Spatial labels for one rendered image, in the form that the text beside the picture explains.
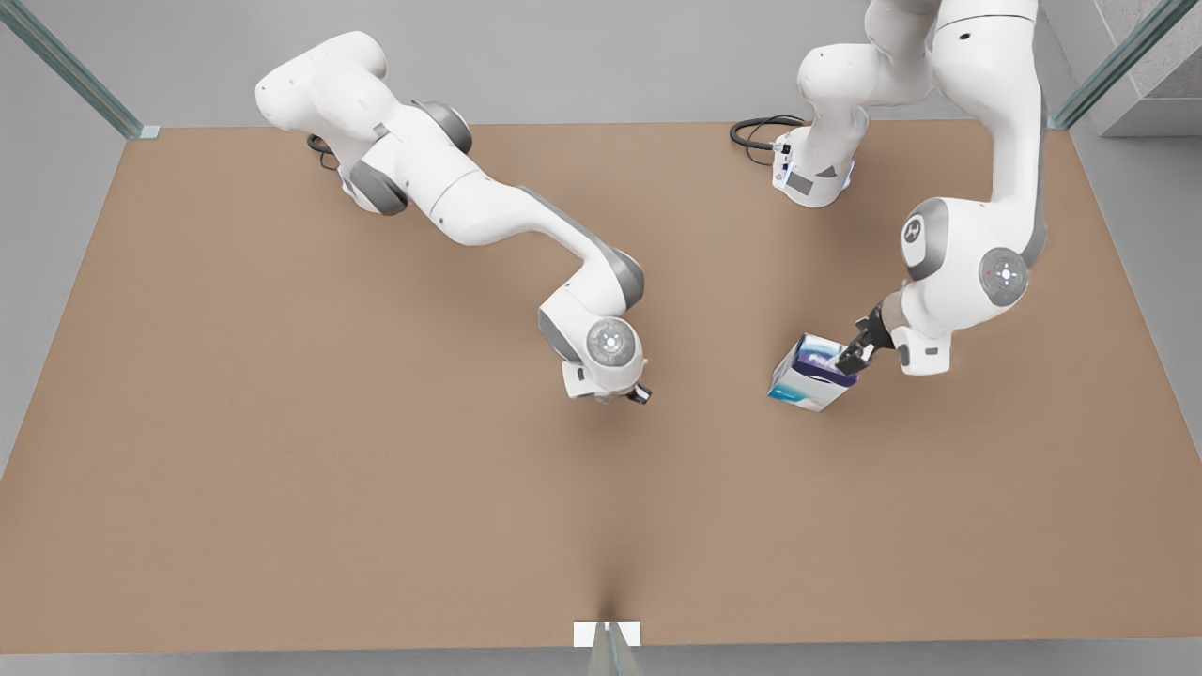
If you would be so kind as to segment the blue and white carton box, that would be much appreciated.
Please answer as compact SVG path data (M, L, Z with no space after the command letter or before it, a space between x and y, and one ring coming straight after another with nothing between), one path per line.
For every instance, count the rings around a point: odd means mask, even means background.
M858 381L858 374L845 374L837 367L844 350L837 342L803 334L778 364L769 397L808 411L823 411Z

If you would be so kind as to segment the silver frame post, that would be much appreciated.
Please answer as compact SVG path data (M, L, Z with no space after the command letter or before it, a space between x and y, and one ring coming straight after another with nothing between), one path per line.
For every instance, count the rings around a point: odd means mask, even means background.
M1102 137L1202 137L1202 0L1042 0Z
M576 650L590 650L588 676L644 676L632 646L642 646L639 621L575 622Z
M160 137L162 128L147 125L133 115L20 0L0 0L0 22L125 140Z

